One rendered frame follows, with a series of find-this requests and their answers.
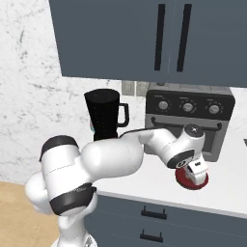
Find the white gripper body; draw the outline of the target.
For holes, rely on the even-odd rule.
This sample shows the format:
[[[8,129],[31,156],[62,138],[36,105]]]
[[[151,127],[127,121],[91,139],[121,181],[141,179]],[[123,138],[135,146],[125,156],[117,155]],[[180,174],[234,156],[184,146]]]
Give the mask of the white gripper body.
[[[191,171],[190,179],[195,185],[199,186],[206,181],[206,175],[207,171],[201,171],[200,173],[195,173],[194,171]]]

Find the red round blender lid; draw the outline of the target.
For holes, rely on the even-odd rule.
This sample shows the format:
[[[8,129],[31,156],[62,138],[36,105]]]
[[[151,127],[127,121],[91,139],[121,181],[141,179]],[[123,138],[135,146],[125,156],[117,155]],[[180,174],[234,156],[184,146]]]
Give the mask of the red round blender lid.
[[[176,169],[175,176],[177,183],[182,186],[183,188],[189,189],[189,190],[199,190],[205,187],[208,183],[208,176],[206,176],[205,181],[200,185],[195,185],[193,181],[190,178],[187,178],[185,175],[185,171],[183,168]]]

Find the black blender jar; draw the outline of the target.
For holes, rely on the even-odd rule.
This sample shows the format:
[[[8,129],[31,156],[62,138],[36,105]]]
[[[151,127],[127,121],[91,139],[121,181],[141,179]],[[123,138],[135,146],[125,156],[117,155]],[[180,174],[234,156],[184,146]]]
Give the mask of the black blender jar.
[[[129,124],[127,103],[120,103],[120,94],[112,89],[96,89],[84,94],[95,134],[94,140],[118,137],[117,128]],[[124,121],[118,122],[119,108],[123,107]]]

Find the grey-blue drawer front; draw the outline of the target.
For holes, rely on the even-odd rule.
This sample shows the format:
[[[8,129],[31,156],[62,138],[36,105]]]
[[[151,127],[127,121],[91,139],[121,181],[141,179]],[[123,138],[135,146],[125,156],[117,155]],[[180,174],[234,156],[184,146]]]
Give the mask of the grey-blue drawer front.
[[[98,247],[247,247],[247,237],[211,233],[152,220],[96,213],[86,220]],[[140,238],[140,233],[159,235],[163,243]]]
[[[141,210],[144,206],[146,206],[146,210],[153,212],[161,213],[163,209],[165,209],[167,220],[142,216]],[[159,223],[247,237],[247,219],[180,207],[150,204],[99,195],[96,212],[109,213],[110,215],[117,216],[128,216],[137,219],[149,219]]]

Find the grey toaster oven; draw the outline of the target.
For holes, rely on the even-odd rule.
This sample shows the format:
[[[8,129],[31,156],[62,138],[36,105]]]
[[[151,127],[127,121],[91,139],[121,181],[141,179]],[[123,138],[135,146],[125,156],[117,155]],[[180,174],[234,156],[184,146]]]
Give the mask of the grey toaster oven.
[[[167,101],[169,107],[161,110],[160,101]],[[183,105],[187,102],[193,104],[191,112],[185,112]],[[208,109],[217,104],[220,111],[210,114]],[[205,161],[216,162],[227,133],[228,125],[233,113],[235,99],[228,87],[193,86],[172,83],[151,82],[146,94],[145,128],[153,126],[151,117],[160,123],[168,124],[196,124],[198,126],[215,127],[222,124],[219,131],[204,130],[206,134],[203,155]],[[183,127],[165,127],[176,137],[179,137]]]

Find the grey-blue wall cupboard door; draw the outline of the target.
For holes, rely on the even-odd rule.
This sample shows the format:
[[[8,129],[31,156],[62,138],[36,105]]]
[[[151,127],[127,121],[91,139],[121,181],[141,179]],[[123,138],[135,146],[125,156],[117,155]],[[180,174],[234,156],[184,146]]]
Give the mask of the grey-blue wall cupboard door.
[[[154,70],[158,4],[165,4],[160,71]],[[49,0],[66,77],[164,81],[175,0]]]
[[[183,72],[178,72],[185,4],[192,11]],[[176,0],[169,80],[247,88],[247,0]]]

